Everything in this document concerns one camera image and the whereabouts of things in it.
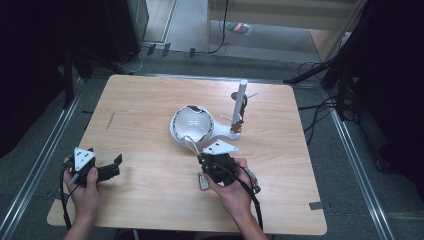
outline gray floor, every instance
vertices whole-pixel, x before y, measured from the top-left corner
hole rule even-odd
[[[190,1],[178,1],[177,9],[181,8],[182,5],[180,4],[187,2]],[[178,18],[177,13],[178,11],[176,11],[174,20]],[[181,49],[176,50],[185,49],[184,43],[177,41],[176,36],[173,37],[173,31],[176,30],[171,28],[168,40],[175,39],[175,41],[172,41],[172,46],[181,46]],[[200,43],[202,40],[193,41],[197,42],[198,45],[195,45],[195,43],[189,45],[196,46],[196,48],[199,46],[199,49],[201,49]],[[267,51],[264,51],[264,54],[260,56],[262,59],[249,58],[243,55],[246,51],[242,48],[238,48],[237,54],[240,55],[235,55],[236,57],[225,56],[225,53],[213,56],[199,54],[192,59],[188,57],[188,53],[170,53],[168,57],[161,57],[160,50],[151,56],[146,56],[144,52],[140,55],[143,63],[142,68],[135,74],[189,75],[199,78],[202,78],[201,76],[249,78],[262,83],[282,84],[281,80],[298,75],[298,68],[301,63],[316,61],[317,54],[312,51],[311,42],[304,40],[301,45],[304,50],[296,48],[290,50],[288,45],[285,46],[289,49],[288,51],[293,52],[287,60],[276,60],[274,55],[265,54]],[[237,49],[233,52],[229,49],[230,47],[232,46],[227,46],[226,54],[235,54],[234,52],[237,52]],[[83,111],[95,109],[103,87],[111,75],[111,72],[103,67],[95,66],[95,75],[92,79],[84,80],[85,84],[81,89],[81,97],[74,114],[52,156],[47,159],[48,164],[45,172],[42,174],[40,183],[16,226],[12,239],[61,238],[66,233],[64,227],[53,227],[47,224],[46,216],[53,200],[45,195],[50,190],[57,189],[61,162],[65,156],[72,153],[75,146],[78,146],[84,134],[85,126],[89,122],[90,114],[83,113]],[[139,59],[137,58],[128,63],[128,67],[138,66]],[[307,68],[309,66],[304,65],[301,70],[307,70]],[[295,96],[298,106],[316,105],[325,99],[324,91],[319,88],[319,79],[316,77],[296,86]],[[0,176],[2,176],[0,178],[2,185],[0,192],[1,219],[6,216],[11,203],[33,168],[33,164],[47,141],[55,122],[62,114],[62,104],[63,95],[60,95],[34,123],[20,144],[0,160]],[[302,125],[307,127],[312,122],[313,111],[300,111],[300,117]],[[424,226],[424,204],[416,194],[414,185],[402,175],[384,174],[378,171],[375,166],[375,157],[359,125],[355,122],[346,122],[346,125],[361,157],[361,163],[385,210],[395,238],[424,239],[424,231],[422,230]],[[321,200],[326,206],[324,213],[328,232],[320,237],[283,235],[274,236],[273,239],[379,239],[370,211],[358,185],[358,180],[331,117],[317,123],[314,138],[309,145],[309,152]],[[115,232],[116,229],[96,228],[92,239],[113,239]]]

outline wooden desk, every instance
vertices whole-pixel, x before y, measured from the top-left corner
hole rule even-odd
[[[366,0],[231,0],[227,21],[311,29],[322,61],[338,50],[346,32],[352,31]],[[225,1],[208,0],[206,49],[211,20],[224,20]]]
[[[110,77],[81,141],[93,147],[97,166],[120,153],[121,175],[102,183],[101,227],[237,232],[212,190],[200,191],[195,155],[170,135],[169,122],[181,107],[205,107],[219,122],[232,115],[239,82],[119,76]],[[249,83],[259,92],[246,108],[233,157],[245,157],[256,174],[266,233],[322,235],[327,226],[308,149],[290,86]],[[70,214],[74,207],[69,204]],[[48,215],[64,225],[60,201]]]

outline table top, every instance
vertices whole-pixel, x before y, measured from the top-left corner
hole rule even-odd
[[[221,124],[231,117],[237,81],[111,76],[80,148],[94,148],[96,166],[122,153],[121,174],[101,183],[96,226],[137,229],[238,232],[218,195],[201,191],[194,153],[177,144],[169,123],[183,106],[206,108]],[[259,180],[257,194],[265,233],[322,235],[327,225],[300,122],[293,89],[249,83],[243,132],[232,157],[244,157]],[[68,203],[71,218],[72,202]],[[47,220],[64,225],[60,201]]]

